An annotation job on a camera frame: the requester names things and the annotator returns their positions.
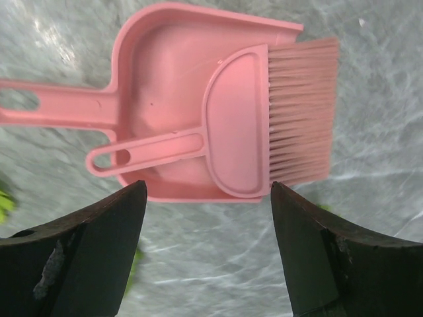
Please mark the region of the green scrap under right arm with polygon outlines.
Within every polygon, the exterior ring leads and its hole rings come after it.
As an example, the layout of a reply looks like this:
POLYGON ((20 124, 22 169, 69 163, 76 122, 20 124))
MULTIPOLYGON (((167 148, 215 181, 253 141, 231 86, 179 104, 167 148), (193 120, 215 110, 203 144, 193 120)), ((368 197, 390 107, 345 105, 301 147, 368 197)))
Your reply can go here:
POLYGON ((125 295, 128 294, 128 292, 130 291, 130 289, 133 285, 135 275, 137 274, 138 263, 142 259, 142 257, 143 257, 143 251, 138 246, 135 250, 134 259, 133 259, 130 274, 129 274, 129 277, 128 277, 128 282, 127 282, 127 285, 126 285, 125 295))

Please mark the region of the pink dustpan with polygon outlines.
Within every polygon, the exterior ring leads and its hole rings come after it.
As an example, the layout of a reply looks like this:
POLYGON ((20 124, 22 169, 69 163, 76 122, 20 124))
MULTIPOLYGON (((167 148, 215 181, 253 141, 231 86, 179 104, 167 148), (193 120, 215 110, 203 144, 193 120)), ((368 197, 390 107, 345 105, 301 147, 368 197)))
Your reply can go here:
MULTIPOLYGON (((150 5, 120 30, 106 88, 3 80, 1 88, 34 93, 39 107, 2 108, 1 123, 98 130, 109 144, 194 127, 208 82, 224 59, 250 46, 294 43, 302 31, 297 23, 184 3, 150 5)), ((235 197, 209 184, 172 182, 156 168, 115 177, 123 185, 143 180, 148 198, 162 203, 252 203, 269 194, 235 197)))

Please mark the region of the pink hand brush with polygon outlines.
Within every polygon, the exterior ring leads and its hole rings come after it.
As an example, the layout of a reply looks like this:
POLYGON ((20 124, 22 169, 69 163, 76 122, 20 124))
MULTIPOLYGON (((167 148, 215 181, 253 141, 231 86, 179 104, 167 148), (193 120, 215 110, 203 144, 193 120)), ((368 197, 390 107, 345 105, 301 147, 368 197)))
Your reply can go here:
POLYGON ((336 38, 241 49, 204 92, 194 127, 101 146, 96 176, 156 168, 172 182, 212 185, 240 198, 266 195, 330 172, 339 43, 336 38))

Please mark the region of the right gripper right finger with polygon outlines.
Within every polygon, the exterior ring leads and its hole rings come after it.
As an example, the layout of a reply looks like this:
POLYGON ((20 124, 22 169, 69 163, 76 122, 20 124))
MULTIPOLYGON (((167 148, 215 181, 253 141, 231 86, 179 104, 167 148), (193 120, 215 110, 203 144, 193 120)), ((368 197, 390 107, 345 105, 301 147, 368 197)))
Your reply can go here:
POLYGON ((365 229, 287 186, 271 206, 295 316, 421 316, 422 244, 365 229))

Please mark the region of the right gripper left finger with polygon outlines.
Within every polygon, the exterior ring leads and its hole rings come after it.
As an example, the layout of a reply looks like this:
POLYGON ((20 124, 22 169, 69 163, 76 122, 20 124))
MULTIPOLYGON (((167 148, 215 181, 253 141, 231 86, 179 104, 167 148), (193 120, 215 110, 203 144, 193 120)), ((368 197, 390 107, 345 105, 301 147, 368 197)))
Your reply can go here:
POLYGON ((1 240, 2 316, 115 316, 147 203, 137 181, 1 240))

